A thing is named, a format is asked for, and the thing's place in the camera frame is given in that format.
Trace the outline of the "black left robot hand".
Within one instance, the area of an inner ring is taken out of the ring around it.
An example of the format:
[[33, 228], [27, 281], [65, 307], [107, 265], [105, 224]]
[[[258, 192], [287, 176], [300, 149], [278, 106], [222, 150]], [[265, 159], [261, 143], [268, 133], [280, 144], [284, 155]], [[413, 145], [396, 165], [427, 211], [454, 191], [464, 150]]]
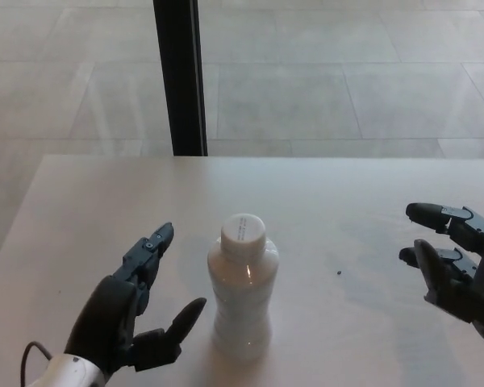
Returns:
[[173, 237], [173, 224], [165, 223], [131, 247], [120, 267], [104, 277], [90, 295], [73, 325], [65, 353], [90, 361], [106, 377], [122, 367], [141, 372], [177, 360], [183, 340], [207, 303], [205, 298], [185, 306], [168, 330], [134, 334], [136, 318], [147, 309], [161, 258]]

